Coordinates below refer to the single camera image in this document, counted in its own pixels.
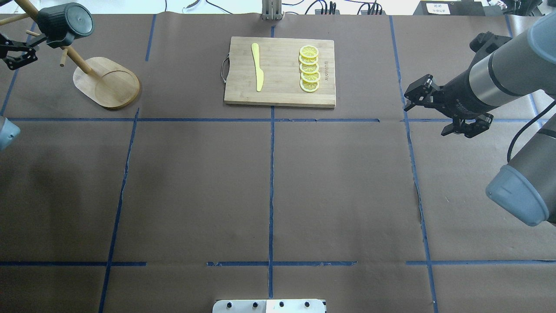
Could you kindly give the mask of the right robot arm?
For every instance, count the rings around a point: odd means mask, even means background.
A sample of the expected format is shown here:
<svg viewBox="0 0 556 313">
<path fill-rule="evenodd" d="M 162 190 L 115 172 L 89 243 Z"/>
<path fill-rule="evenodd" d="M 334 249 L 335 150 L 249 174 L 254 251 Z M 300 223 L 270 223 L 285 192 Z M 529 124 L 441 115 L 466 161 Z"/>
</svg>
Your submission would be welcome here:
<svg viewBox="0 0 556 313">
<path fill-rule="evenodd" d="M 439 112 L 448 121 L 443 136 L 476 137 L 520 120 L 485 194 L 527 226 L 555 224 L 555 14 L 514 33 L 479 33 L 469 46 L 474 57 L 455 78 L 438 84 L 426 74 L 409 84 L 405 110 Z"/>
</svg>

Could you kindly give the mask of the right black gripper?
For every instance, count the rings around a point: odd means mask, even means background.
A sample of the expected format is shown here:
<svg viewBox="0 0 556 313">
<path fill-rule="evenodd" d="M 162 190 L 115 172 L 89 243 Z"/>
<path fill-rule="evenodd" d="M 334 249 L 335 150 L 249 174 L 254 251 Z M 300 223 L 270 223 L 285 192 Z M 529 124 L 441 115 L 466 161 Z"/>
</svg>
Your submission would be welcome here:
<svg viewBox="0 0 556 313">
<path fill-rule="evenodd" d="M 404 111 L 415 106 L 437 109 L 452 118 L 445 126 L 442 136 L 462 133 L 475 137 L 489 130 L 494 116 L 488 114 L 487 106 L 473 93 L 469 77 L 455 77 L 443 86 L 437 85 L 433 75 L 425 74 L 409 85 L 404 93 Z"/>
</svg>

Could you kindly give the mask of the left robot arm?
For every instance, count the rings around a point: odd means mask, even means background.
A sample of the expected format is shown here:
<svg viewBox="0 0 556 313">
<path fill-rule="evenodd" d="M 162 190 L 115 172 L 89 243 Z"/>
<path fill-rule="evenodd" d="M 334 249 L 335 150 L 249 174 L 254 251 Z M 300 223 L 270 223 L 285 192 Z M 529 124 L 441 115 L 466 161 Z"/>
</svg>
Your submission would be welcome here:
<svg viewBox="0 0 556 313">
<path fill-rule="evenodd" d="M 36 44 L 14 41 L 1 34 L 0 57 L 9 70 L 15 71 L 38 61 Z M 20 128 L 6 117 L 0 118 L 0 148 L 6 149 L 20 134 Z"/>
</svg>

